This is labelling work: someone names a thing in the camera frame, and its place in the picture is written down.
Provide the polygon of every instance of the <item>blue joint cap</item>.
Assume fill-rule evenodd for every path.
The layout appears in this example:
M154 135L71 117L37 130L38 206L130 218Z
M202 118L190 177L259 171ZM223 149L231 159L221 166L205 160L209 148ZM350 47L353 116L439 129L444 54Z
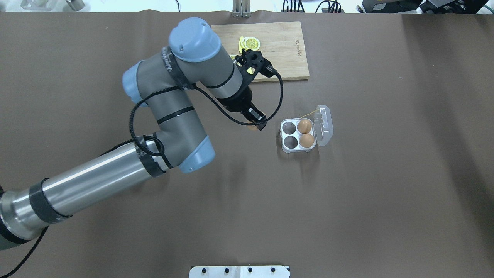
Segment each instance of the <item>blue joint cap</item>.
M142 100L139 88L137 87L137 68L139 64L144 61L141 60L137 64L133 65L122 75L122 86L125 93L130 97L132 102L138 103Z
M215 155L209 136L206 135L206 138L204 138L197 148L189 154L180 165L178 165L178 168L182 173L191 173L209 164L213 161Z
M171 52L186 62L213 58L221 49L218 35L202 18L190 17L178 23L168 38Z

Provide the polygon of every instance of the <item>cutting board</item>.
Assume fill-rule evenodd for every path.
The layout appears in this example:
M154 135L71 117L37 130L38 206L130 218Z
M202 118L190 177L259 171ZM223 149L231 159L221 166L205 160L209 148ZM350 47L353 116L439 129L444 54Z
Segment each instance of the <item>cutting board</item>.
M261 41L259 51L271 61L283 80L309 79L304 37L299 21L212 25L229 54L239 54L240 36L256 37ZM278 80L258 74L254 82Z

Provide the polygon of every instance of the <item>egg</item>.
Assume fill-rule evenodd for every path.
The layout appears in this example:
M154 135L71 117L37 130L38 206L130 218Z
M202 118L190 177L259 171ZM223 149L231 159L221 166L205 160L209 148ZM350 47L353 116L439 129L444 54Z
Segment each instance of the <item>egg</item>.
M310 148L314 144L314 136L312 134L304 134L300 137L299 143L304 148Z
M312 122L308 119L302 119L297 125L298 131L302 134L309 133L312 129Z

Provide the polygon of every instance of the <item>white egg tray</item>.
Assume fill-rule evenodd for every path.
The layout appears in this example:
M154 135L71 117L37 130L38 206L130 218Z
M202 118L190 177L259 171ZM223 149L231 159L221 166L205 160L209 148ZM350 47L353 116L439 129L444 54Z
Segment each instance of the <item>white egg tray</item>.
M281 122L280 125L281 147L284 152L286 153L298 152L298 151L308 152L316 146L315 140L312 146L310 146L309 148L304 148L300 145L299 140L300 137L302 137L303 133L298 131L297 125L298 122L300 122L303 119L307 119L307 118L287 119ZM307 120L310 121L312 126L309 134L314 136L314 123L310 119Z

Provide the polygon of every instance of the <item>transparent plastic lid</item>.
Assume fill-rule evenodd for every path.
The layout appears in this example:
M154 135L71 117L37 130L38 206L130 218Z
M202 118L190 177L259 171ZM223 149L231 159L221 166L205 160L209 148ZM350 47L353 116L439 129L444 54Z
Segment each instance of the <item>transparent plastic lid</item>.
M325 146L333 136L333 121L326 105L318 105L314 112L314 134L318 146Z

